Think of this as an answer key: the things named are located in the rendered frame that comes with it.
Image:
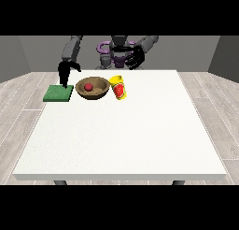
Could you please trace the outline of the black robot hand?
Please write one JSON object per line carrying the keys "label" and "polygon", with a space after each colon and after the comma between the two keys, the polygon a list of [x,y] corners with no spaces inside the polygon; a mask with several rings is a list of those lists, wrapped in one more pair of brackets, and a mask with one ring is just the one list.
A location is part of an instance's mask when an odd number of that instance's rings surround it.
{"label": "black robot hand", "polygon": [[138,68],[145,61],[145,53],[141,46],[133,47],[133,52],[125,58],[125,64],[130,70]]}
{"label": "black robot hand", "polygon": [[72,68],[76,69],[78,72],[81,71],[80,65],[72,61],[61,61],[58,65],[60,84],[64,88],[67,88],[67,82]]}

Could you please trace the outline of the green square pad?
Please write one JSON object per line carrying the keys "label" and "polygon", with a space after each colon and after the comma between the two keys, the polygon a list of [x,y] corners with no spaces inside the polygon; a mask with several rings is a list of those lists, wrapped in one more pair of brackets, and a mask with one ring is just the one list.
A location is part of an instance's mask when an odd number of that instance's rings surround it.
{"label": "green square pad", "polygon": [[50,85],[43,97],[44,102],[68,102],[73,92],[73,85]]}

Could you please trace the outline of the brown wooden bowl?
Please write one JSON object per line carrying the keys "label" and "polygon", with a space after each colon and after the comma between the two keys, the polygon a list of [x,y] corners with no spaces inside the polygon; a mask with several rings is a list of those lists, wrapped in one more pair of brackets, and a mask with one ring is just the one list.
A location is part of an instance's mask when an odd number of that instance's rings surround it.
{"label": "brown wooden bowl", "polygon": [[98,100],[104,97],[110,87],[107,79],[101,77],[87,77],[76,84],[77,93],[87,100]]}

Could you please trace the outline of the yellow cup with melon print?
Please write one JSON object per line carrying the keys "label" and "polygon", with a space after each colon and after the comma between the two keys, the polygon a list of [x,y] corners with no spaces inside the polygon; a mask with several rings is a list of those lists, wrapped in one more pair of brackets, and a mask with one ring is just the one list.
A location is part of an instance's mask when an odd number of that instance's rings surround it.
{"label": "yellow cup with melon print", "polygon": [[123,77],[120,75],[113,76],[109,79],[112,91],[118,100],[122,100],[127,96]]}

